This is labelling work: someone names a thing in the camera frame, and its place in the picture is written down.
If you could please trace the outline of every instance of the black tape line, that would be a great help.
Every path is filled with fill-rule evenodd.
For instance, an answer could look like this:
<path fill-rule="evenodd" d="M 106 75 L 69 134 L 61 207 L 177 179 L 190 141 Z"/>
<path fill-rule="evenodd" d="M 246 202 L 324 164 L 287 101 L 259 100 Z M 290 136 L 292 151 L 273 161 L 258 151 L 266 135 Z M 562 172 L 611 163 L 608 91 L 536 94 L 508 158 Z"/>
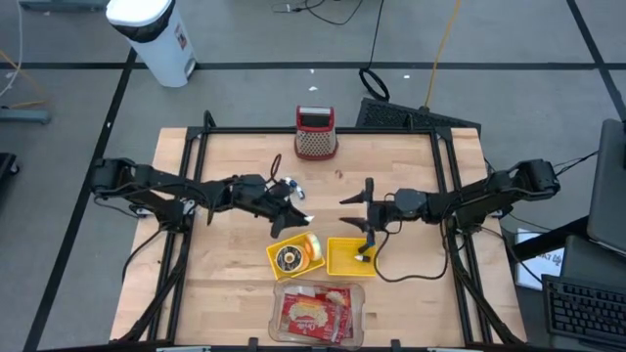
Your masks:
<path fill-rule="evenodd" d="M 580 34 L 583 36 L 583 40 L 585 40 L 585 44 L 587 45 L 587 49 L 589 49 L 589 53 L 591 57 L 594 59 L 596 65 L 598 65 L 598 71 L 600 72 L 600 76 L 603 78 L 604 86 L 608 91 L 608 95 L 610 99 L 613 101 L 613 105 L 617 110 L 617 114 L 619 118 L 624 121 L 626 120 L 626 106 L 624 106 L 624 100 L 622 99 L 622 95 L 619 93 L 617 86 L 615 86 L 615 82 L 613 81 L 613 77 L 611 77 L 610 72 L 608 71 L 608 67 L 604 63 L 604 59 L 602 54 L 600 54 L 600 50 L 594 41 L 594 37 L 591 35 L 591 31 L 589 27 L 585 23 L 585 19 L 583 19 L 583 15 L 578 8 L 575 0 L 567 0 L 567 6 L 569 6 L 569 10 L 571 11 L 574 20 L 576 21 L 576 25 L 578 25 L 578 29 L 580 30 Z"/>
<path fill-rule="evenodd" d="M 113 94 L 111 105 L 109 107 L 109 111 L 107 112 L 107 117 L 105 118 L 105 121 L 103 123 L 100 137 L 98 138 L 98 142 L 96 143 L 96 148 L 94 149 L 93 155 L 91 156 L 91 161 L 89 163 L 85 179 L 83 180 L 80 193 L 78 194 L 78 200 L 76 201 L 74 210 L 71 213 L 71 218 L 69 219 L 69 224 L 67 225 L 66 234 L 63 238 L 63 242 L 61 243 L 61 249 L 59 249 L 59 254 L 57 254 L 57 259 L 55 260 L 54 267 L 52 268 L 52 273 L 50 274 L 50 279 L 48 279 L 48 284 L 46 285 L 43 296 L 41 297 L 41 301 L 39 302 L 37 313 L 35 314 L 35 318 L 32 321 L 32 325 L 30 326 L 30 331 L 28 332 L 28 337 L 26 338 L 26 342 L 23 348 L 24 351 L 29 352 L 37 350 L 37 347 L 39 346 L 39 341 L 41 340 L 41 336 L 43 335 L 43 331 L 46 328 L 46 323 L 48 322 L 48 317 L 50 316 L 52 305 L 57 296 L 57 292 L 59 291 L 59 286 L 61 285 L 63 273 L 66 270 L 67 262 L 69 261 L 69 255 L 71 254 L 71 249 L 74 246 L 76 236 L 78 235 L 78 229 L 80 228 L 80 222 L 82 220 L 83 214 L 85 213 L 85 208 L 87 207 L 87 202 L 89 200 L 89 179 L 91 177 L 91 165 L 93 164 L 94 160 L 102 157 L 102 155 L 105 153 L 107 142 L 109 141 L 109 136 L 111 135 L 113 123 L 115 122 L 117 112 L 119 111 L 119 107 L 121 106 L 121 102 L 124 97 L 124 92 L 126 91 L 126 87 L 128 86 L 128 79 L 132 71 L 131 67 L 136 58 L 137 53 L 131 49 L 126 59 L 125 68 L 122 71 L 121 76 L 119 77 L 119 81 L 117 82 L 117 88 L 115 88 L 115 93 Z"/>
<path fill-rule="evenodd" d="M 197 63 L 196 70 L 233 69 L 361 69 L 368 63 L 359 62 L 309 62 L 309 63 Z M 466 70 L 590 70 L 600 67 L 626 69 L 626 63 L 439 63 L 437 69 Z M 22 63 L 23 69 L 125 69 L 126 63 Z M 133 69 L 148 69 L 144 63 L 134 63 Z M 425 69 L 431 70 L 429 62 L 379 62 L 372 63 L 377 69 Z M 13 69 L 8 63 L 0 63 L 0 69 Z"/>

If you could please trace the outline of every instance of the wooden tabletop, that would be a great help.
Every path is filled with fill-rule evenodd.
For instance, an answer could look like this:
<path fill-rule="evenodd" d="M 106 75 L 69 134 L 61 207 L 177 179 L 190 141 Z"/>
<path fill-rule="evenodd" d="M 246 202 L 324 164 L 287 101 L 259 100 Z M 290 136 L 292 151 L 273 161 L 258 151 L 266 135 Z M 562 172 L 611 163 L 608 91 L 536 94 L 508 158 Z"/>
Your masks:
<path fill-rule="evenodd" d="M 161 130 L 155 168 L 178 172 L 185 132 L 185 129 Z M 476 131 L 453 129 L 453 136 L 463 184 L 484 178 L 486 171 Z M 212 224 L 206 227 L 206 211 L 200 210 L 196 215 L 176 343 L 246 345 L 249 337 L 258 337 L 261 345 L 279 345 L 267 332 L 275 280 L 265 253 L 266 246 L 306 230 L 320 238 L 324 250 L 327 237 L 362 238 L 355 227 L 337 218 L 363 216 L 364 207 L 339 205 L 338 202 L 360 192 L 366 177 L 375 180 L 375 198 L 382 198 L 398 188 L 438 192 L 427 136 L 342 134 L 339 141 L 335 158 L 303 161 L 293 153 L 293 135 L 209 136 L 202 171 L 204 181 L 244 173 L 267 177 L 274 156 L 280 153 L 283 161 L 279 176 L 290 176 L 298 181 L 307 197 L 295 200 L 294 204 L 315 215 L 315 219 L 309 227 L 283 230 L 279 239 L 273 240 L 267 220 L 232 210 L 216 214 Z M 441 151 L 447 172 L 443 143 Z M 194 171 L 195 155 L 196 150 L 189 177 Z M 452 185 L 449 174 L 446 178 L 447 185 Z M 495 220 L 487 220 L 484 226 L 500 232 Z M 143 242 L 156 228 L 156 220 L 140 220 L 133 246 Z M 153 298 L 164 238 L 142 251 L 128 267 L 112 338 L 127 332 Z M 525 340 L 503 242 L 486 232 L 475 234 L 473 238 L 487 301 L 512 332 Z M 444 263 L 438 227 L 423 222 L 405 223 L 402 232 L 389 240 L 379 263 L 382 272 L 390 278 L 438 274 Z M 409 280 L 398 284 L 388 284 L 380 278 L 330 277 L 325 268 L 301 278 L 354 282 L 365 289 L 364 346 L 388 346 L 394 338 L 407 347 L 463 345 L 450 268 L 437 281 Z M 469 295 L 468 301 L 474 339 L 480 340 L 475 306 Z M 166 322 L 169 301 L 162 313 L 165 318 L 161 321 Z M 164 326 L 166 323 L 161 324 L 159 336 L 164 336 Z"/>

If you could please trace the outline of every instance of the keyboard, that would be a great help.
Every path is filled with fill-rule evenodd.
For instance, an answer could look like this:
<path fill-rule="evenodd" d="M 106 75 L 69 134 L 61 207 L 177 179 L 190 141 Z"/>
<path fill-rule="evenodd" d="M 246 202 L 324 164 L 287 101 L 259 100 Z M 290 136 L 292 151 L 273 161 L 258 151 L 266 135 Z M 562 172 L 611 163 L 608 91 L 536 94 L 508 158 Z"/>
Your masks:
<path fill-rule="evenodd" d="M 357 126 L 407 127 L 409 119 L 414 127 L 469 127 L 480 135 L 480 124 L 438 113 L 416 110 L 399 105 L 363 98 Z"/>
<path fill-rule="evenodd" d="M 548 332 L 626 347 L 626 288 L 542 276 Z"/>

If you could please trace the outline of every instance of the white trash can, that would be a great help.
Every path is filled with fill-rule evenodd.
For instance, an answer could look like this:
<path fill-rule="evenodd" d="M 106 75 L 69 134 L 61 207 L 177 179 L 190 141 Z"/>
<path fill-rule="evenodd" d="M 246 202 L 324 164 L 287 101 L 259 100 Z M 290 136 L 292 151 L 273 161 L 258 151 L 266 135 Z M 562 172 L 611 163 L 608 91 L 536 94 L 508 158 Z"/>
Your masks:
<path fill-rule="evenodd" d="M 137 51 L 158 83 L 182 87 L 196 67 L 175 0 L 111 0 L 107 19 Z"/>

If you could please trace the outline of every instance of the yellow container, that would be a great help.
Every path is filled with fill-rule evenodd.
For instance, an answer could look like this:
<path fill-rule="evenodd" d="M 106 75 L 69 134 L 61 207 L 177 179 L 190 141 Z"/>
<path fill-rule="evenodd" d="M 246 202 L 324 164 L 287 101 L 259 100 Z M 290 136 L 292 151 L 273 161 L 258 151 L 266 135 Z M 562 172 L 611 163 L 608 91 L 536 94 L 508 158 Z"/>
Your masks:
<path fill-rule="evenodd" d="M 272 271 L 274 272 L 274 277 L 276 278 L 276 280 L 281 279 L 281 278 L 295 278 L 304 273 L 308 273 L 311 270 L 320 268 L 324 266 L 324 264 L 326 264 L 324 255 L 322 255 L 320 259 L 318 260 L 311 260 L 311 262 L 309 263 L 309 266 L 306 269 L 299 271 L 297 273 L 285 273 L 276 264 L 276 255 L 278 254 L 278 251 L 281 250 L 282 247 L 286 245 L 297 245 L 300 247 L 304 247 L 306 235 L 308 234 L 310 234 L 310 232 L 305 232 L 304 234 L 300 234 L 290 239 L 286 239 L 282 242 L 272 244 L 266 248 L 267 258 L 270 260 L 270 264 L 272 264 Z"/>
<path fill-rule="evenodd" d="M 326 247 L 329 256 L 329 265 L 326 272 L 333 276 L 357 276 L 374 277 L 374 254 L 376 246 L 368 248 L 363 253 L 372 258 L 369 263 L 356 260 L 355 255 L 359 254 L 359 247 L 365 244 L 366 239 L 329 238 Z"/>

